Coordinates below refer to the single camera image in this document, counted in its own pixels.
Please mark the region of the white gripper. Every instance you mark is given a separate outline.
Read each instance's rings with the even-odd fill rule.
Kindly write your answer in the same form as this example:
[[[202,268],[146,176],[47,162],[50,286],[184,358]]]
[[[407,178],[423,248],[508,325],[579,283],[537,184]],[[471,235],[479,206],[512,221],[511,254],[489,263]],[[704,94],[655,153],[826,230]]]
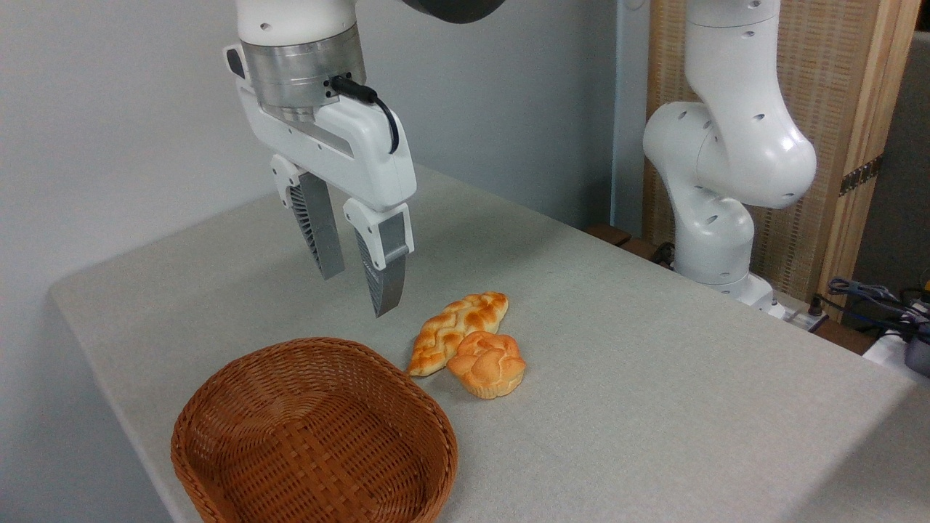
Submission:
[[[335,78],[365,80],[359,44],[233,44],[224,59],[253,133],[276,153],[270,169],[279,198],[325,280],[344,271],[326,182],[351,196],[343,212],[382,317],[401,300],[406,256],[414,251],[403,203],[416,191],[416,176],[399,117],[334,89]]]

